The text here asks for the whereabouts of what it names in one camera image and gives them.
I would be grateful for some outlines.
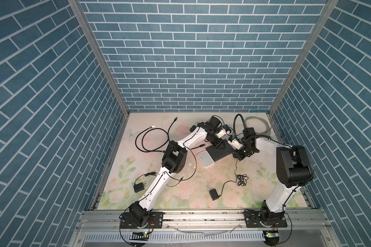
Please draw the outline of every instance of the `side wall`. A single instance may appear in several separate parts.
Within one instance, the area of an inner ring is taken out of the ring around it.
[[[69,243],[122,119],[66,0],[0,0],[0,247]]]
[[[247,112],[269,109],[326,0],[81,3],[130,111]]]
[[[371,246],[371,0],[340,0],[274,119],[343,246]]]

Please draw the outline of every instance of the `blue brick wall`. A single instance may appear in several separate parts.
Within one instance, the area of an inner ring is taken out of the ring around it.
[[[343,246],[371,246],[371,0],[340,0],[274,113]]]
[[[122,119],[67,0],[0,0],[0,247],[69,243]]]
[[[326,0],[81,0],[130,111],[267,111]]]

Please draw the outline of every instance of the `white rectangular device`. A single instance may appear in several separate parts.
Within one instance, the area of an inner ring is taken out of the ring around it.
[[[199,157],[199,159],[201,160],[202,165],[203,165],[205,168],[207,168],[207,167],[209,167],[209,166],[211,166],[211,165],[214,164],[214,161],[213,161],[212,157],[210,156],[209,152],[206,151],[206,150],[203,151],[203,152],[200,152],[200,153],[198,154],[198,157]]]

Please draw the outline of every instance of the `black mounting plate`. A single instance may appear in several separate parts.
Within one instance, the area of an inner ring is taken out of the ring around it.
[[[247,228],[256,228],[256,227],[272,227],[276,223],[276,227],[278,228],[286,228],[287,222],[286,220],[275,220],[270,222],[271,224],[269,226],[263,225],[261,223],[261,220],[259,218],[259,212],[256,210],[247,210],[243,212],[244,214],[244,220],[246,222]]]
[[[129,212],[124,213],[122,218],[121,229],[139,229],[136,227],[136,223],[133,222]],[[155,229],[162,228],[163,212],[151,212],[149,218],[153,220]]]

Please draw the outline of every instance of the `table surface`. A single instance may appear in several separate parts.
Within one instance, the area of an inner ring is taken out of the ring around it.
[[[138,200],[145,192],[142,190],[135,193],[133,185],[135,179],[147,172],[156,171],[158,173],[163,153],[140,152],[135,146],[136,136],[149,126],[155,125],[156,128],[167,130],[174,120],[169,132],[170,140],[181,140],[189,135],[190,127],[197,122],[205,122],[212,115],[222,117],[228,126],[233,126],[233,119],[236,113],[131,113],[124,135],[121,139],[117,154],[115,156],[109,178],[106,182],[102,198],[98,205],[98,210],[124,210],[130,204]],[[265,113],[242,113],[243,117],[257,116],[268,121]],[[255,131],[262,132],[265,125],[256,119],[246,122],[248,127],[254,127]],[[235,123],[237,133],[242,132],[242,122],[238,118]],[[271,136],[275,140],[275,134],[271,131]],[[147,149],[153,149],[166,140],[166,134],[163,131],[154,130],[149,132],[144,138],[144,146]],[[175,187],[168,187],[163,190],[155,203],[155,209],[195,209],[195,208],[250,208],[261,207],[263,200],[267,199],[273,188],[277,184],[276,162],[275,158],[261,151],[242,161],[228,155],[215,162],[212,166],[205,168],[199,160],[197,154],[204,151],[210,145],[209,142],[201,141],[200,144],[206,144],[193,150],[197,158],[197,170],[195,175],[187,180],[180,182]],[[218,200],[212,201],[209,190],[216,189],[220,194],[223,183],[228,180],[235,180],[234,171],[237,166],[236,174],[246,174],[249,179],[246,186],[238,186],[235,183],[225,185],[223,196]],[[195,159],[191,152],[188,152],[183,170],[176,175],[177,179],[181,177],[190,177],[195,169]],[[137,183],[143,182],[144,187],[148,186],[155,179],[154,176],[141,177]],[[176,180],[168,182],[168,185],[177,184]],[[307,204],[301,192],[297,192],[287,203],[288,207],[306,207]]]

